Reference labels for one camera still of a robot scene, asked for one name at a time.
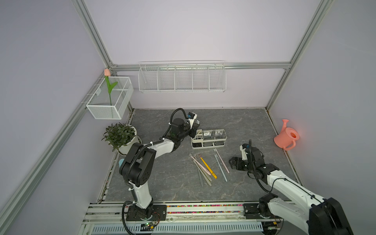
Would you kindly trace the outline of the pink toothbrush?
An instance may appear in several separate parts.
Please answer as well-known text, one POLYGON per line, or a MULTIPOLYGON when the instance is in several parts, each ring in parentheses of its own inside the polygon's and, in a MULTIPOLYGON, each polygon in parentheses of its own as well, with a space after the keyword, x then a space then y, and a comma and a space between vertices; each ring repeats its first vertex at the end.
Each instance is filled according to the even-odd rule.
POLYGON ((230 174, 230 171, 229 171, 229 169, 227 168, 227 166, 226 166, 225 162, 223 161, 223 159, 221 158, 221 156, 220 156, 218 150, 215 148, 214 151, 216 152, 218 158, 220 159, 220 161, 221 161, 222 165, 224 166, 225 170, 227 171, 227 173, 230 174))

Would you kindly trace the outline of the beige toothbrush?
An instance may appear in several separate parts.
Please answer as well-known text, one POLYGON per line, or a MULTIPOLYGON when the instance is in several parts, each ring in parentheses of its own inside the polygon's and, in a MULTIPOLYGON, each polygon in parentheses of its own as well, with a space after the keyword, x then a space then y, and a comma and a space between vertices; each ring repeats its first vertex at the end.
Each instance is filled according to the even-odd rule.
POLYGON ((211 173, 204 167, 204 166, 202 166, 194 157, 193 157, 193 155, 192 154, 189 154, 189 156, 193 159, 193 161, 195 162, 195 163, 197 163, 198 164, 198 166, 205 172, 205 173, 207 173, 208 175, 211 175, 211 173))

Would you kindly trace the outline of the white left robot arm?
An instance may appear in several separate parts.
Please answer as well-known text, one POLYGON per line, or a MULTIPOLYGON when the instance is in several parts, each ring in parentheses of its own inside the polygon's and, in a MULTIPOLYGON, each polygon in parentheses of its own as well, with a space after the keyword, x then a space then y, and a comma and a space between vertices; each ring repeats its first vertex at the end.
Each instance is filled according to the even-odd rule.
POLYGON ((174 152, 185 137, 195 137, 199 127, 196 119, 196 113, 189 112, 186 119, 172 120, 167 136, 144 145, 133 144, 126 157, 120 160, 119 173, 129 186, 139 217, 151 218, 153 214, 153 198, 149 192, 148 180, 155 159, 174 152))

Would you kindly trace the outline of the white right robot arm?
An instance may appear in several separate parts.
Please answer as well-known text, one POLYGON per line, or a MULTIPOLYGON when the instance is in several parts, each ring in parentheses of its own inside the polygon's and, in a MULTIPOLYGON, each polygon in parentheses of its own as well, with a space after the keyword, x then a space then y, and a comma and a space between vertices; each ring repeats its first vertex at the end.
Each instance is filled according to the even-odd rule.
POLYGON ((308 235, 351 235, 353 231, 341 204, 323 198, 290 179, 277 166, 267 164, 251 143, 240 146, 241 157, 229 160, 232 169, 247 172, 266 195, 257 206, 246 204, 245 217, 282 218, 308 235))

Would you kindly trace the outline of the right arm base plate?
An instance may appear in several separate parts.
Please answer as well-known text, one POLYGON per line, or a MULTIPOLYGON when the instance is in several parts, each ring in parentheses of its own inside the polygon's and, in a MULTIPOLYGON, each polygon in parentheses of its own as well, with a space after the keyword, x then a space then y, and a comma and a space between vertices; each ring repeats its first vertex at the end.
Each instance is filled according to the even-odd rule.
POLYGON ((273 215, 268 206, 264 203, 244 203, 244 217, 246 219, 277 219, 278 222, 282 222, 284 219, 273 215))

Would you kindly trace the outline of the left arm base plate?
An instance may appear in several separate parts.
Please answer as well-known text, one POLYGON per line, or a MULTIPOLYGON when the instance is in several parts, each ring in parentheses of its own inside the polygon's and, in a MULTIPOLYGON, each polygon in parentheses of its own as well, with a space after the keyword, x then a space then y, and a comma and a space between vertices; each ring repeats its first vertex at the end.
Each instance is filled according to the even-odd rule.
POLYGON ((167 216, 167 205, 151 205, 146 209, 141 209, 136 205, 128 208, 126 221, 165 221, 167 216))

